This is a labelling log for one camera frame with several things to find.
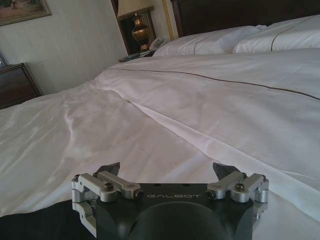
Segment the headboard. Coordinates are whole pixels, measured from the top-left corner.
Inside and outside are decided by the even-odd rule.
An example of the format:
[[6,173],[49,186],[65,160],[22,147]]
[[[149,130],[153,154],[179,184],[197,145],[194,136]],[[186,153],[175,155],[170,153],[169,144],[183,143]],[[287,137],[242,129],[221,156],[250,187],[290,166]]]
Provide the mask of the headboard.
[[179,37],[320,14],[320,0],[171,0]]

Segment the telephone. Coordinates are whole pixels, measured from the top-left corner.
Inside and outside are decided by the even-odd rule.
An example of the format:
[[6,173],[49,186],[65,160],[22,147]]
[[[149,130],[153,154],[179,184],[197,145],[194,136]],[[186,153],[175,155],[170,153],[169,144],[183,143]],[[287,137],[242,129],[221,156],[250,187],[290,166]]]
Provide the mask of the telephone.
[[165,39],[163,37],[157,37],[151,44],[150,44],[150,52],[155,52],[165,44],[169,42],[168,39]]

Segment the pillow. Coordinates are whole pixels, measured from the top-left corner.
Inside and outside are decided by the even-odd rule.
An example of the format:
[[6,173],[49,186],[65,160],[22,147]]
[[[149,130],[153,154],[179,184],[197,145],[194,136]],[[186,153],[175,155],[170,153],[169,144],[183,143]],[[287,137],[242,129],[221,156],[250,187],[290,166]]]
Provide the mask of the pillow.
[[184,36],[162,46],[153,56],[232,53],[240,40],[260,32],[261,28],[266,26],[241,26]]
[[233,53],[307,48],[320,48],[320,15],[274,23],[256,35],[241,40]]

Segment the wall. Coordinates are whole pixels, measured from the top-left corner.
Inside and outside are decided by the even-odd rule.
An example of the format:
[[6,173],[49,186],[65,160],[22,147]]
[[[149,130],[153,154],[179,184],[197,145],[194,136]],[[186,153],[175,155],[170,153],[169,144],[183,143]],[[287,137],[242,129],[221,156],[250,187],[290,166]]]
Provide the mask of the wall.
[[[157,37],[165,37],[170,39],[168,25],[166,22],[166,16],[162,0],[151,0],[154,6],[154,10],[151,12],[152,22],[154,26],[155,35]],[[178,37],[178,31],[176,27],[175,15],[170,0],[166,0],[168,11],[171,19],[171,25],[173,28],[174,37]]]
[[52,16],[0,26],[3,57],[27,63],[43,93],[90,81],[127,55],[109,0],[46,1]]

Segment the logo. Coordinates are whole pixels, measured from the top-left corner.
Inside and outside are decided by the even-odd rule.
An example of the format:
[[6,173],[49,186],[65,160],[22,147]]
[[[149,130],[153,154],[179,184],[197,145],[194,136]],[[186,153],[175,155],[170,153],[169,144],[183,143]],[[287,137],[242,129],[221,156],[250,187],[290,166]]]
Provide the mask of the logo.
[[201,194],[148,194],[146,197],[150,199],[164,198],[164,199],[192,199],[199,198]]

